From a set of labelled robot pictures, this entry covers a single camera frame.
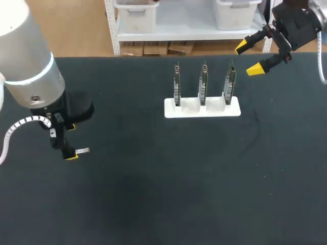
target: white plastic container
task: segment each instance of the white plastic container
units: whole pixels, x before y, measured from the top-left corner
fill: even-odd
[[[242,30],[252,25],[255,10],[262,0],[213,0],[219,30]]]
[[[144,0],[116,0],[121,30],[125,33],[153,33],[159,3],[143,4]]]

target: cardboard box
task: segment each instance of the cardboard box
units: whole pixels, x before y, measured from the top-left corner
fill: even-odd
[[[168,42],[145,42],[143,54],[146,56],[166,56],[168,54]]]
[[[175,41],[171,42],[168,48],[169,55],[190,55],[195,45],[195,41]]]
[[[121,42],[121,56],[143,56],[144,42]]]

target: metal shelf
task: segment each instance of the metal shelf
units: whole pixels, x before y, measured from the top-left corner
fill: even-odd
[[[147,34],[130,34],[119,26],[118,41],[176,41],[243,39],[262,30],[263,15],[256,10],[250,29],[220,31],[212,13],[211,1],[185,3],[185,0],[164,0],[157,8],[156,31]]]

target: black table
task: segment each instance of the black table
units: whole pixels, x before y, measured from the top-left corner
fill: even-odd
[[[0,244],[326,244],[327,86],[316,54],[248,77],[264,57],[57,59],[67,90],[94,100],[68,134],[91,153],[64,161],[37,123],[17,130]],[[241,117],[165,119],[177,61],[182,96],[196,96],[205,60],[219,96],[232,58]],[[28,115],[6,93],[0,137]]]

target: white holder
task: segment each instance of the white holder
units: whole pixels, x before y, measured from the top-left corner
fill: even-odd
[[[227,117],[240,116],[241,108],[237,97],[232,97],[226,105],[224,93],[221,97],[207,97],[205,106],[200,105],[199,97],[181,98],[180,106],[175,106],[174,98],[165,99],[166,118]]]

